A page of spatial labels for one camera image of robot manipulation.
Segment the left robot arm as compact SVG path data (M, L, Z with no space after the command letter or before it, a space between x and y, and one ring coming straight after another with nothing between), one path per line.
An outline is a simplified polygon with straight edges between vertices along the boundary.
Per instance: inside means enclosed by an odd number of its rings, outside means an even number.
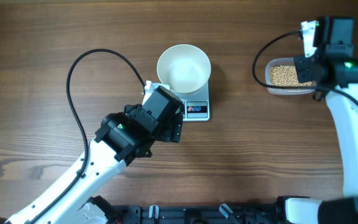
M156 141L179 142L185 106L158 86L142 105L107 115L86 151L39 198L0 223L107 223L113 219L91 196L134 159L151 157Z

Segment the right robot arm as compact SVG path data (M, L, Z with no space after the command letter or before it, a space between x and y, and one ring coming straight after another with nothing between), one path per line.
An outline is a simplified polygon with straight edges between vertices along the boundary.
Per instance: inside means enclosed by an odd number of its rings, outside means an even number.
M315 82L313 98L325 100L334 120L343 166L343 198L288 197L285 223L358 223L358 58L354 20L320 17L301 23L305 54L294 59L299 82Z

